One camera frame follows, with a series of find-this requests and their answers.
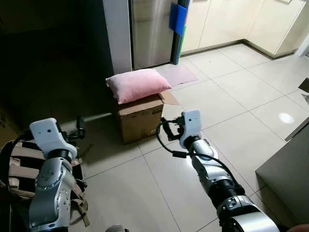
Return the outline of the pink pillow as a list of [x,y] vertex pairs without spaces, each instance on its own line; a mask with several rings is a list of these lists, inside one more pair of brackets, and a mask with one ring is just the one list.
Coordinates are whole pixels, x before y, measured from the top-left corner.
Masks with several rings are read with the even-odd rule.
[[139,69],[106,80],[118,104],[125,104],[170,90],[171,85],[155,69]]

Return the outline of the cream kitchen cabinets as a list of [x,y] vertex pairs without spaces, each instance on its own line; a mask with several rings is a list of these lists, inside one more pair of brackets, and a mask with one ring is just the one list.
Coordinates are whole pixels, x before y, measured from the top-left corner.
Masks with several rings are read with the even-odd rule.
[[276,59],[308,35],[308,0],[191,0],[181,54],[246,43]]

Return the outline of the beige and black backpack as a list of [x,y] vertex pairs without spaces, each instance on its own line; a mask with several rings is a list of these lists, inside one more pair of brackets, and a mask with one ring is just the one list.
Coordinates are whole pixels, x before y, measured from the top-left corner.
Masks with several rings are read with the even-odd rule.
[[35,143],[25,140],[7,142],[1,154],[7,155],[8,168],[0,187],[9,190],[30,232],[68,232],[77,223],[74,212],[90,226],[80,156],[44,159]]

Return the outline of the grey table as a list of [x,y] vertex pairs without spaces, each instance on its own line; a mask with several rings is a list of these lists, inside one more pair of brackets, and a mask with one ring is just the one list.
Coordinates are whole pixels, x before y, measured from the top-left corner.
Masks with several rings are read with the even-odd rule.
[[308,123],[305,119],[288,135],[284,146],[256,170],[260,183],[270,188],[298,224],[308,220],[309,137],[305,130]]

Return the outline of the white door frame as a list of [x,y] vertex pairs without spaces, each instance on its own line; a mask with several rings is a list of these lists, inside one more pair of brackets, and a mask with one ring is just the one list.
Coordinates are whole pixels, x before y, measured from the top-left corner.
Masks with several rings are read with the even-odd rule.
[[307,35],[295,52],[296,56],[306,56],[309,52],[309,35]]

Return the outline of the grey tall side panel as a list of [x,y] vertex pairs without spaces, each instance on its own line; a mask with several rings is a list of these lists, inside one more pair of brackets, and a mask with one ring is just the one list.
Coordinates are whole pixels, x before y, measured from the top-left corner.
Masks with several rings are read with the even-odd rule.
[[129,0],[102,0],[111,67],[114,74],[131,71],[132,39]]

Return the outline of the grey robot leg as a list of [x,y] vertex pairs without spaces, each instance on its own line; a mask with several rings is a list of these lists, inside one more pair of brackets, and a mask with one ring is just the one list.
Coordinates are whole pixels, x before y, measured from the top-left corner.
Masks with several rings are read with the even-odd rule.
[[105,232],[129,232],[129,230],[124,228],[122,225],[115,224],[108,227]]

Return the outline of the blue folder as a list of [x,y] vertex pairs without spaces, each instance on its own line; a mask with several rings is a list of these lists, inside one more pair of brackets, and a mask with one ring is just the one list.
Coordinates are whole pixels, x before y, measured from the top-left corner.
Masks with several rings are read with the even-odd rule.
[[171,3],[169,12],[169,28],[179,36],[183,36],[190,0],[181,3]]

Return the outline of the pink floor mat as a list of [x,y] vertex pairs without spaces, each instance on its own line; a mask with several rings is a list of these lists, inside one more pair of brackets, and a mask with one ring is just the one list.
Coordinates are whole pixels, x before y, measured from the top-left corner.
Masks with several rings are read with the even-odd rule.
[[155,71],[163,76],[172,87],[198,80],[197,77],[183,65],[172,64],[169,66],[159,66],[155,68]]

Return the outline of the brown cardboard box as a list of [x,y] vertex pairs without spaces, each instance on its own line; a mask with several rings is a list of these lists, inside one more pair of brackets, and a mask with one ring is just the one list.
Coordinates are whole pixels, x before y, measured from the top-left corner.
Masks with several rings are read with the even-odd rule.
[[178,105],[179,102],[166,90],[143,99],[119,104],[117,116],[124,144],[154,135],[165,104]]

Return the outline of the stainless steel fridge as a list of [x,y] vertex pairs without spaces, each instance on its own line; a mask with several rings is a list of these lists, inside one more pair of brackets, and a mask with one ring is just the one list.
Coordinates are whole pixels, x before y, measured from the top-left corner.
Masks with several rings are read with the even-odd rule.
[[129,0],[132,68],[152,68],[171,61],[172,9],[183,0]]

